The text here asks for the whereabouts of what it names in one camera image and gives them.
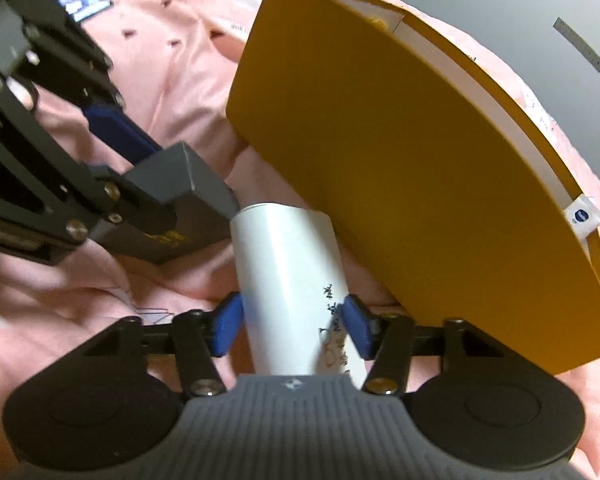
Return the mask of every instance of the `bed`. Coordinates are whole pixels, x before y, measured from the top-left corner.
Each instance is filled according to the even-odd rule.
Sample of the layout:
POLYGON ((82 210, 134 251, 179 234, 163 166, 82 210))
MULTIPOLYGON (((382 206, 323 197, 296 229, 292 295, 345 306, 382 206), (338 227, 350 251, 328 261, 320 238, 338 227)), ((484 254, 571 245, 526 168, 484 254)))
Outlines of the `bed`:
MULTIPOLYGON (((242 206, 258 202, 305 206, 233 131, 224 114, 261 0, 112 1, 112 8, 84 27, 114 60, 111 77, 125 97, 129 116, 163 146, 187 142, 226 180, 242 206)), ((411 10, 475 58, 515 99, 600 209, 600 181, 522 79, 469 35, 411 10)), ((90 135, 86 120, 71 105, 42 91, 37 117, 77 160, 128 170, 128 162, 90 135)), ((367 304, 395 309, 384 286, 346 247, 341 249, 350 291, 367 304)), ((237 290, 237 279, 229 240, 159 267, 114 256, 90 241, 57 267, 0 254, 0 412, 18 384, 115 319, 133 314, 148 324, 168 322, 192 308, 212 309, 232 290, 237 290)), ((238 373, 253 371, 244 334, 230 355, 216 364, 229 387, 238 373)), ((409 388, 435 374, 436 364, 420 358, 412 368, 409 388)), ((150 368, 176 387, 173 360, 152 358, 150 368)), ((573 463, 588 478, 600 479, 600 359, 560 379, 579 394, 587 411, 586 430, 573 463)), ((15 465, 0 423, 0 478, 15 465)))

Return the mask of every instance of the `orange folder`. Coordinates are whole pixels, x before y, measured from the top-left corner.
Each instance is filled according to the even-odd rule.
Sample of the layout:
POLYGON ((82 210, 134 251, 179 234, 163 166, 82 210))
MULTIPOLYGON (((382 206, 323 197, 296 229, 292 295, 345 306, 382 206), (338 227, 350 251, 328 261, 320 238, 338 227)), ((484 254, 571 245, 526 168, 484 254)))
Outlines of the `orange folder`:
POLYGON ((562 215, 581 189, 406 8, 263 0, 227 116, 420 324, 462 317, 554 374, 600 357, 600 238, 562 215))

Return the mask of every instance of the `pink fabric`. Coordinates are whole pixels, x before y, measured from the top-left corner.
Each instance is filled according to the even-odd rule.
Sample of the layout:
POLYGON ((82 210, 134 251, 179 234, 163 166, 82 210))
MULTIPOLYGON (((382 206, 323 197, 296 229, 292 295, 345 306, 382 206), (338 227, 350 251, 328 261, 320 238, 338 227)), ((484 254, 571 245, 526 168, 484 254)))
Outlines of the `pink fabric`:
MULTIPOLYGON (((243 206, 303 200, 240 139, 224 106, 258 0, 113 0, 114 7, 85 22, 86 30, 113 58, 114 83, 130 117, 163 146, 183 140, 234 189, 243 206)), ((600 206, 600 183, 565 135, 536 104, 528 87, 471 37, 422 15, 489 72, 525 108, 600 206)), ((117 171, 128 164, 88 133, 76 108, 43 92, 41 124, 78 160, 106 163, 117 171)), ((369 304, 394 300, 342 248, 350 290, 369 304)), ((237 289, 230 242, 220 242, 163 266, 112 256, 86 243, 57 267, 0 254, 0 412, 18 384, 113 320, 139 314, 145 322, 168 320, 191 308, 210 309, 237 289)), ((176 387, 173 362, 155 358, 152 373, 176 387)), ((241 334, 229 356, 217 360, 228 386, 251 371, 241 334)), ((435 360, 413 367, 410 388, 435 373, 435 360)), ((563 375, 587 407, 586 433, 574 462, 600 478, 600 360, 563 375)), ((0 425, 0 478, 15 460, 0 425)))

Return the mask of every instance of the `gray ribbed gripper base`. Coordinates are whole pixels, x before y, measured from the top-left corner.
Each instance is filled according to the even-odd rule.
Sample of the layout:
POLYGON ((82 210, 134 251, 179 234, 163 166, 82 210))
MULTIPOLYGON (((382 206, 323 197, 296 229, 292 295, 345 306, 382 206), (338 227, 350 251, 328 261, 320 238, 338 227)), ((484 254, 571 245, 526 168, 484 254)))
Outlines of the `gray ribbed gripper base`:
POLYGON ((22 480, 584 480, 566 460, 525 472, 463 463, 426 440, 400 400, 345 376, 241 376, 227 394, 190 400, 158 446, 123 465, 22 480))

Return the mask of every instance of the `wrinkled fabric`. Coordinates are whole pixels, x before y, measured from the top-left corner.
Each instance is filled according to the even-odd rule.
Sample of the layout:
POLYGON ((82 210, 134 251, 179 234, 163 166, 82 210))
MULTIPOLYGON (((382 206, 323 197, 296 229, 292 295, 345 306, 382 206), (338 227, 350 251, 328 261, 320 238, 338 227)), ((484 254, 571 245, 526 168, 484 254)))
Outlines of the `wrinkled fabric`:
MULTIPOLYGON (((242 206, 306 206, 233 131, 224 114, 244 38, 261 0, 112 1, 112 8, 83 25, 114 61, 110 76, 125 98, 128 115, 162 146, 189 144, 232 187, 242 206)), ((529 113, 600 208, 600 181, 524 82, 465 33, 411 10, 475 57, 529 113)), ((119 172, 129 169, 88 132, 77 108, 42 91, 37 117, 76 160, 107 164, 119 172)), ((384 286, 347 248, 341 249, 350 291, 368 304, 393 305, 384 286)), ((145 323, 165 322, 192 308, 212 309, 232 290, 237 290, 237 279, 229 240, 162 266, 113 256, 91 241, 56 267, 0 254, 0 412, 15 387, 116 319, 140 315, 145 323)), ((238 373, 253 371, 244 333, 216 365, 229 387, 238 373)), ((437 359, 418 358, 409 388, 417 388, 436 367, 437 359)), ((150 370, 178 388, 173 359, 151 358, 150 370)), ((590 478, 600 478, 600 360, 560 378, 587 410, 574 464, 590 478)), ((15 465, 0 423, 0 478, 15 465)))

